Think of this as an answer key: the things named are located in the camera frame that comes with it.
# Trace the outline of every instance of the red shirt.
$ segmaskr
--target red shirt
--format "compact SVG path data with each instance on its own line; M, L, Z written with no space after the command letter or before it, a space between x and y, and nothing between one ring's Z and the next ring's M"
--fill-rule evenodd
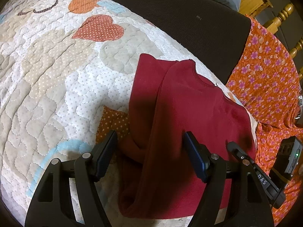
M129 102L130 135L120 144L119 208L126 217L179 218L193 215L205 184L198 179L182 134L192 131L211 153L228 160L234 141L252 159L256 150L245 108L198 75L193 60L140 56ZM226 180L221 208L228 205Z

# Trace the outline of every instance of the metal screw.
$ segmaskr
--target metal screw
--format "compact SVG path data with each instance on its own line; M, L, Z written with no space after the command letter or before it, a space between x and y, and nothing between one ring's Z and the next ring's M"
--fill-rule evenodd
M86 153L82 154L82 157L85 158L85 159L87 159L87 158L90 157L90 155L91 155L91 153L86 152Z
M57 164L58 162L59 162L59 159L57 159L57 158L52 159L52 164L53 165Z
M217 155L217 154L211 154L211 158L213 158L213 159L218 159L218 158L219 158L219 155Z
M248 161L247 159L242 160L242 162L243 162L243 164L246 165L246 166L248 166L248 165L250 164L249 161Z

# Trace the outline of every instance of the white quilted bedspread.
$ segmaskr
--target white quilted bedspread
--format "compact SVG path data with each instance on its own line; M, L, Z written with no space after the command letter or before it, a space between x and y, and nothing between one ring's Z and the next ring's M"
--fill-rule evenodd
M90 17L96 20L89 22ZM93 31L90 38L83 36L85 30ZM141 53L193 59L199 74L233 96L179 43L111 0L10 0L5 5L0 14L0 186L20 223L51 159L75 159L92 149L104 105L127 112ZM117 206L118 178L111 164L97 184L113 227L188 225L191 217L124 218ZM71 190L81 222L73 181Z

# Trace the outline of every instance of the heart applique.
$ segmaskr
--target heart applique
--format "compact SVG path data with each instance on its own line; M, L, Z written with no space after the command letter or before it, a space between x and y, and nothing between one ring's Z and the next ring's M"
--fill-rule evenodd
M124 28L113 24L113 19L109 15L98 14L87 18L72 38L105 42L120 39L123 34Z
M100 0L72 0L69 4L71 13L87 13L92 11L94 7L99 7L97 2Z

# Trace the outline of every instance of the turned wooden spindle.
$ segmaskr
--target turned wooden spindle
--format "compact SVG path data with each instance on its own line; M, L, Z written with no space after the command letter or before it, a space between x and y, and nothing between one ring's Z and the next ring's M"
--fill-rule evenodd
M275 34L278 31L278 27L285 21L289 15L294 11L294 6L292 3L287 4L278 15L272 20L266 22L264 27L267 28L268 31Z
M289 51L289 55L292 58L294 58L297 55L298 51L300 51L302 48L303 48L303 37L301 37L299 42L297 42L296 46ZM299 79L301 80L303 78L303 67L301 67L298 74L299 74Z

